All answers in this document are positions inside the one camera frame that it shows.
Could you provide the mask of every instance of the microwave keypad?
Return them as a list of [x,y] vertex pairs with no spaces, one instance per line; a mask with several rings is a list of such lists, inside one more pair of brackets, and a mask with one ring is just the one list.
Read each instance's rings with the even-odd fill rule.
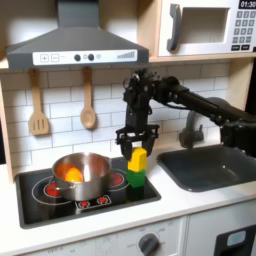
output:
[[250,49],[254,32],[256,11],[241,11],[236,15],[232,51],[247,51]]

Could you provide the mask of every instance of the oven knob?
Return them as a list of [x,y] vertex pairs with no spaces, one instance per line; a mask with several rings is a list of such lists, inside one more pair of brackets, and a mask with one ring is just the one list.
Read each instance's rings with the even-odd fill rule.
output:
[[75,59],[76,61],[80,61],[80,60],[81,60],[81,56],[80,56],[79,54],[76,54],[76,55],[74,56],[74,59]]
[[139,248],[145,256],[150,256],[159,247],[160,242],[154,234],[147,234],[139,241]]
[[88,59],[89,59],[90,61],[93,61],[93,60],[94,60],[94,55],[93,55],[93,54],[89,54]]

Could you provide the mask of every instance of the microwave display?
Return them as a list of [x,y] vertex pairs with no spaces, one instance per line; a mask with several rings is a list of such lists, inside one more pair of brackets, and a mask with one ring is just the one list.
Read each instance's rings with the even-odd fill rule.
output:
[[240,0],[239,9],[256,9],[256,1]]

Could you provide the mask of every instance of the microwave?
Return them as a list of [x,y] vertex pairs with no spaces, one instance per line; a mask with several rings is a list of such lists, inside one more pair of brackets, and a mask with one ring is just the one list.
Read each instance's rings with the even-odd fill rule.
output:
[[158,56],[256,51],[256,0],[162,0]]

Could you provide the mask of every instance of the red burner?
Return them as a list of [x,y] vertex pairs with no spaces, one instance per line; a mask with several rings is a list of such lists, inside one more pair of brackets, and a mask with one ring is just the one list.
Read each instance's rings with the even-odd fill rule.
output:
[[103,196],[103,197],[100,197],[98,200],[97,200],[98,204],[107,204],[108,203],[108,198]]
[[88,201],[83,201],[79,203],[80,208],[84,209],[84,208],[88,208],[90,206]]
[[55,188],[56,188],[56,183],[53,181],[53,182],[51,182],[51,185],[46,186],[45,193],[52,197],[59,197],[60,192],[58,190],[56,190]]
[[111,173],[111,182],[110,182],[111,187],[119,186],[123,183],[123,181],[124,181],[124,178],[121,174]]

